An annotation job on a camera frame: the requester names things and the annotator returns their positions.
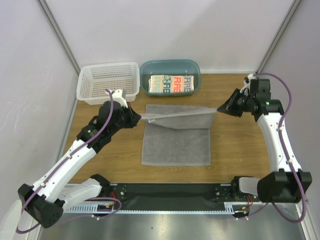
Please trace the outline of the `orange white lettered towel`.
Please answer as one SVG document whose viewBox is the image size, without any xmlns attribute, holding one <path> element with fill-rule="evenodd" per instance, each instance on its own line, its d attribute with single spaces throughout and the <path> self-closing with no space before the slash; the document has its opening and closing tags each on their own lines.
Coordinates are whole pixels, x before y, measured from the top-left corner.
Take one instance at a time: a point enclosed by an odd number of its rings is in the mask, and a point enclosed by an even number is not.
<svg viewBox="0 0 320 240">
<path fill-rule="evenodd" d="M 192 75 L 152 75 L 148 80 L 152 94 L 191 93 L 195 90 Z"/>
</svg>

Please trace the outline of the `grey towel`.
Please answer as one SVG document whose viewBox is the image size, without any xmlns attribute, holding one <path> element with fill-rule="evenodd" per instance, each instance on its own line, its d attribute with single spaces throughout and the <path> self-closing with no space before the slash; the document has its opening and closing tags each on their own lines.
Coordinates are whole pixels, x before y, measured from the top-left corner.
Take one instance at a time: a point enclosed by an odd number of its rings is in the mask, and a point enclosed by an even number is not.
<svg viewBox="0 0 320 240">
<path fill-rule="evenodd" d="M 211 164 L 210 128 L 216 108 L 148 104 L 141 163 L 146 166 L 199 167 Z"/>
</svg>

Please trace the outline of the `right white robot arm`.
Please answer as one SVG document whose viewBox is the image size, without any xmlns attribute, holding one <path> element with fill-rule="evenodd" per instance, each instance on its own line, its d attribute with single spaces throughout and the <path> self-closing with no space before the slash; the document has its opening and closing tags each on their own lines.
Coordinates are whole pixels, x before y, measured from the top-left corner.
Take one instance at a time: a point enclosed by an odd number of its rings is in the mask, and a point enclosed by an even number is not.
<svg viewBox="0 0 320 240">
<path fill-rule="evenodd" d="M 247 76 L 243 88 L 235 89 L 217 110 L 234 117 L 251 113 L 263 134 L 270 161 L 270 173 L 261 179 L 235 177 L 231 197 L 242 201 L 250 194 L 263 203 L 299 203 L 312 176 L 302 170 L 295 157 L 285 127 L 285 112 L 281 101 L 271 98 L 270 81 Z"/>
</svg>

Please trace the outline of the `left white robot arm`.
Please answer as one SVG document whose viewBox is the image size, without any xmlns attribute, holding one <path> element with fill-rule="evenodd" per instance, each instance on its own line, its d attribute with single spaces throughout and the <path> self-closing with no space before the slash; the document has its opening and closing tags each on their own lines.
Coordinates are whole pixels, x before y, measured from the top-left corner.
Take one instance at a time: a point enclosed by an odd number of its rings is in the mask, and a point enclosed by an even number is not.
<svg viewBox="0 0 320 240">
<path fill-rule="evenodd" d="M 41 179 L 33 185 L 23 184 L 18 189 L 22 210 L 38 225 L 50 228 L 61 218 L 64 211 L 86 200 L 114 202 L 110 182 L 100 174 L 69 190 L 66 184 L 107 145 L 121 129 L 137 126 L 141 115 L 129 104 L 106 101 L 88 125 L 83 127 L 65 155 Z"/>
</svg>

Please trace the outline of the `white plastic basket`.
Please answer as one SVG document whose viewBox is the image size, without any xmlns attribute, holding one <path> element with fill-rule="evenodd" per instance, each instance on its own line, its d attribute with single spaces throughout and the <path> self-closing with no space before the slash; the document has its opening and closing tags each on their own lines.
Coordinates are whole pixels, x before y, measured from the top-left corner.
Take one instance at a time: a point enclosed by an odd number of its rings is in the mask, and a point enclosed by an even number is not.
<svg viewBox="0 0 320 240">
<path fill-rule="evenodd" d="M 78 76 L 76 98 L 89 105 L 100 105 L 110 98 L 106 89 L 124 89 L 125 100 L 133 102 L 140 91 L 140 69 L 136 62 L 87 65 Z"/>
</svg>

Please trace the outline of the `teal plastic tub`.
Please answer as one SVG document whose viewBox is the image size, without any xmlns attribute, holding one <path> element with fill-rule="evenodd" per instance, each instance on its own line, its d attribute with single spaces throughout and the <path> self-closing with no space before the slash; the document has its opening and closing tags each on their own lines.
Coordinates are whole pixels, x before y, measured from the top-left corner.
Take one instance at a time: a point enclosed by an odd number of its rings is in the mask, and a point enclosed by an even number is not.
<svg viewBox="0 0 320 240">
<path fill-rule="evenodd" d="M 196 93 L 202 85 L 199 65 L 190 59 L 151 60 L 145 62 L 139 70 L 140 88 L 151 97 L 182 97 Z M 194 76 L 194 91 L 188 93 L 150 93 L 149 79 L 152 75 Z"/>
</svg>

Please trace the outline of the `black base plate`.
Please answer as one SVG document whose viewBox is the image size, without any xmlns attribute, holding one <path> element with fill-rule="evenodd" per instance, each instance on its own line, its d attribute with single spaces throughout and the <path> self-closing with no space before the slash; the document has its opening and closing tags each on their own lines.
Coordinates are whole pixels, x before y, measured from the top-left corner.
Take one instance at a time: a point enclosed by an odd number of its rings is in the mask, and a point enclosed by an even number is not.
<svg viewBox="0 0 320 240">
<path fill-rule="evenodd" d="M 257 196 L 236 191 L 229 183 L 114 183 L 109 196 L 122 211 L 224 211 L 225 203 L 252 204 Z"/>
</svg>

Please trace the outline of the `aluminium frame rail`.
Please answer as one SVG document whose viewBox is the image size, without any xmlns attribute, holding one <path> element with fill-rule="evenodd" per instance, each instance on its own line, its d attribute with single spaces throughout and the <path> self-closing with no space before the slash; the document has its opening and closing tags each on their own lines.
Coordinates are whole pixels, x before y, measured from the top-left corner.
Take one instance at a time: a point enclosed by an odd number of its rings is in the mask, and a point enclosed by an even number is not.
<svg viewBox="0 0 320 240">
<path fill-rule="evenodd" d="M 230 214 L 247 213 L 261 203 L 256 195 L 242 193 L 229 183 L 112 183 L 107 200 L 78 203 L 66 213 L 108 214 L 120 208 L 120 213 L 143 214 Z"/>
</svg>

